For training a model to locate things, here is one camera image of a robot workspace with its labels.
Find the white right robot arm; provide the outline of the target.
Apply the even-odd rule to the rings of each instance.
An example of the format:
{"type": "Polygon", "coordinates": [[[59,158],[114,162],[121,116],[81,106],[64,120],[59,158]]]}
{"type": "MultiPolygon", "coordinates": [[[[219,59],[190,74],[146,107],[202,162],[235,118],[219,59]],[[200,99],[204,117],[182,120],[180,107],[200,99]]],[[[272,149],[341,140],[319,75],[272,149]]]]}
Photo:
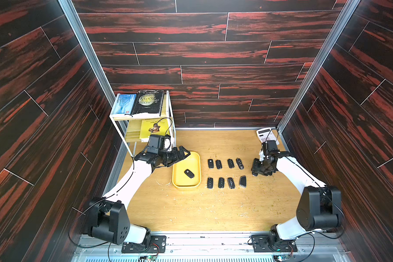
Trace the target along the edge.
{"type": "Polygon", "coordinates": [[[270,176],[280,172],[301,194],[295,217],[270,229],[270,240],[289,241],[317,230],[336,229],[342,225],[342,194],[335,186],[313,176],[291,153],[281,152],[276,142],[262,143],[259,158],[252,164],[253,175],[270,176]]]}

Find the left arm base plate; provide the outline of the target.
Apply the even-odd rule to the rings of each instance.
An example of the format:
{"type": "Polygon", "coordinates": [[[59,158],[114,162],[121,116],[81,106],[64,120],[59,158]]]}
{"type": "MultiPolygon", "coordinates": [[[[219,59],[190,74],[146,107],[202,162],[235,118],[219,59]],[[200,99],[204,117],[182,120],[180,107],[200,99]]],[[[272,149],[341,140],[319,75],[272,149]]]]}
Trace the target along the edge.
{"type": "Polygon", "coordinates": [[[142,243],[124,242],[121,252],[123,254],[164,253],[166,243],[167,237],[165,235],[150,235],[142,243]]]}

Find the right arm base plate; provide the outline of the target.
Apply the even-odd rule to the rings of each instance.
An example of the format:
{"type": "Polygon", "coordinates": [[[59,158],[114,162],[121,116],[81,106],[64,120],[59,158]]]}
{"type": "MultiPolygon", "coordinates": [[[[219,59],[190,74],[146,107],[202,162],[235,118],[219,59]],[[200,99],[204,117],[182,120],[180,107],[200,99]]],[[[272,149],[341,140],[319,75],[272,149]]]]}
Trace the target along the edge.
{"type": "Polygon", "coordinates": [[[255,253],[294,253],[298,251],[294,240],[281,240],[276,237],[270,240],[270,235],[252,235],[247,243],[253,247],[255,253]]]}

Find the black VW car key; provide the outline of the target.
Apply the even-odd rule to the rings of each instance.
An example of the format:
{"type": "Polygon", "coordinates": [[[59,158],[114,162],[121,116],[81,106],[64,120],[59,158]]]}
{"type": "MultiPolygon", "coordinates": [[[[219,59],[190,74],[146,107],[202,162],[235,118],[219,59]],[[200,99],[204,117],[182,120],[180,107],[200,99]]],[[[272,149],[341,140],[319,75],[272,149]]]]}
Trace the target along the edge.
{"type": "Polygon", "coordinates": [[[195,178],[195,174],[194,174],[192,171],[190,171],[189,169],[186,169],[186,170],[184,171],[184,174],[185,174],[188,178],[190,178],[190,179],[195,178]]]}

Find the black silver Porsche key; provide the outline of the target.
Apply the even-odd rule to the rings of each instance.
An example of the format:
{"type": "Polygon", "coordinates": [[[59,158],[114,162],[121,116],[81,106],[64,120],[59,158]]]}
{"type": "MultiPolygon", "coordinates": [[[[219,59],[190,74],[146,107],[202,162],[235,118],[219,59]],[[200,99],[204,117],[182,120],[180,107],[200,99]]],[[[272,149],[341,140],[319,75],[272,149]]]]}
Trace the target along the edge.
{"type": "Polygon", "coordinates": [[[240,158],[236,159],[236,163],[237,163],[240,170],[244,169],[244,165],[243,165],[242,160],[240,158]]]}

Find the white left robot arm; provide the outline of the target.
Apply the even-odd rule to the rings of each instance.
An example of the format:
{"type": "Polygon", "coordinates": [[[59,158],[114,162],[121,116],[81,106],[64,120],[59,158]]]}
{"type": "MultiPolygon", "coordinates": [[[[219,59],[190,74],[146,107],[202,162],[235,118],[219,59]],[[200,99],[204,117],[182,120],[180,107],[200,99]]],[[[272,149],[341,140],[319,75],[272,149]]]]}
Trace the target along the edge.
{"type": "Polygon", "coordinates": [[[85,210],[88,236],[106,243],[132,243],[148,249],[151,230],[130,222],[129,203],[155,169],[171,167],[190,155],[183,146],[174,147],[170,135],[151,135],[144,149],[133,157],[126,175],[101,198],[94,198],[85,210]]]}

